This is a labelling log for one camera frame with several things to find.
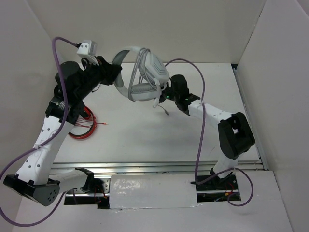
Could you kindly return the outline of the white over-ear headphones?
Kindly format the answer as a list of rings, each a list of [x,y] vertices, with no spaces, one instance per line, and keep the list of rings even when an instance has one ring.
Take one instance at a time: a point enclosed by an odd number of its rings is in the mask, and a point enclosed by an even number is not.
[[[137,54],[129,85],[125,86],[121,73],[118,74],[114,85],[118,92],[129,100],[133,102],[153,100],[153,108],[156,108],[159,105],[162,91],[167,87],[169,72],[149,48],[137,46],[130,46],[118,52],[112,64],[122,65],[129,52]]]

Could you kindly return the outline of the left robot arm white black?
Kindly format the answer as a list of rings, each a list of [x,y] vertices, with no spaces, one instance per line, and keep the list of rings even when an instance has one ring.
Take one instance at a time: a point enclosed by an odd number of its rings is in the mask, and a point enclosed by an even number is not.
[[[73,188],[91,192],[94,174],[76,168],[66,174],[51,175],[51,166],[80,116],[86,116],[84,98],[100,84],[112,85],[122,67],[110,64],[98,56],[98,64],[86,64],[83,69],[75,61],[60,65],[62,73],[55,75],[57,85],[45,111],[41,132],[24,164],[15,174],[4,178],[4,185],[21,196],[43,206],[49,206],[60,193]]]

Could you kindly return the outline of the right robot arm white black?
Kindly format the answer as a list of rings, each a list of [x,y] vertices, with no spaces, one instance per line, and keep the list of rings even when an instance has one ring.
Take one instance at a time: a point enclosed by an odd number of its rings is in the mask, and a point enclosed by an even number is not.
[[[227,179],[238,164],[243,153],[255,145],[255,138],[244,113],[230,113],[203,103],[199,96],[190,93],[183,75],[171,77],[160,97],[161,101],[174,101],[177,108],[188,116],[202,120],[202,125],[210,125],[218,130],[221,154],[210,171],[210,183],[215,189],[227,184]]]

